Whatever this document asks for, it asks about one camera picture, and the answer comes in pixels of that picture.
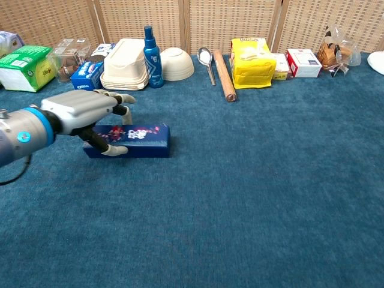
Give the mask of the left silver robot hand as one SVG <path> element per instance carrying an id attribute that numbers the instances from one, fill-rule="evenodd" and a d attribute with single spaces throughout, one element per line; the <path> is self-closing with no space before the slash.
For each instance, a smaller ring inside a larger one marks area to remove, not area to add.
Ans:
<path id="1" fill-rule="evenodd" d="M 58 134 L 79 136 L 100 154 L 115 157 L 126 154 L 128 148 L 108 144 L 93 127 L 110 114 L 121 116 L 124 125 L 131 125 L 131 112 L 126 104 L 135 102 L 136 99 L 129 94 L 77 89 L 43 99 L 40 109 L 58 118 L 61 124 Z"/>

